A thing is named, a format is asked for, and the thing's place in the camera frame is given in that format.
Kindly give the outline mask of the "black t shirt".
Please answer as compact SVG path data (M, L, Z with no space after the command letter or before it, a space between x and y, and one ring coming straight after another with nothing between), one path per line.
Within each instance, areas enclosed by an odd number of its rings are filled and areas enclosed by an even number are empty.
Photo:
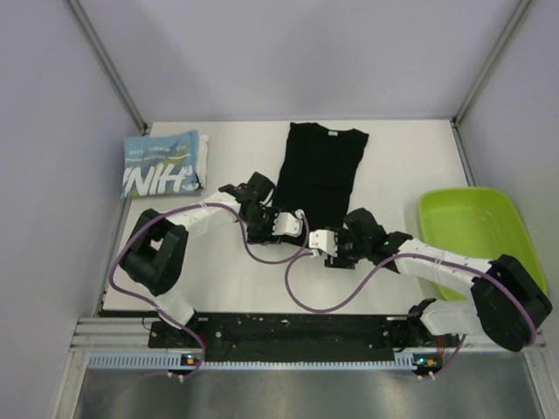
M290 124L273 205L303 210L310 227L340 227L369 134L336 131L315 122Z

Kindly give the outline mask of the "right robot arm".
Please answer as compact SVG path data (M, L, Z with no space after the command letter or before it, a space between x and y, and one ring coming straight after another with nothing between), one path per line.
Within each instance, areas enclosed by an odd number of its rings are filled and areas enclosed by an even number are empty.
M508 351L535 341L553 306L523 264L502 254L473 258L444 251L402 231L388 232L366 209L345 216L340 227L316 230L310 247L326 254L325 265L350 269L362 260L376 268L426 279L462 295L459 301L434 299L410 320L407 332L420 345L439 335L485 335Z

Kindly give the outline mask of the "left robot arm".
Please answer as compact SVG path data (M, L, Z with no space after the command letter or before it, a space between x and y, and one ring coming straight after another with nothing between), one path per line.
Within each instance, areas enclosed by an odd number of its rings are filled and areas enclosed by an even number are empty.
M141 213L119 266L148 290L150 304L169 324L168 336L177 345L192 344L198 334L191 319L195 309L179 287L187 244L228 223L238 223L246 244L279 243L273 225L280 211L267 204L274 189L271 180L255 172L248 182L220 187L193 209L158 220L161 214L154 209Z

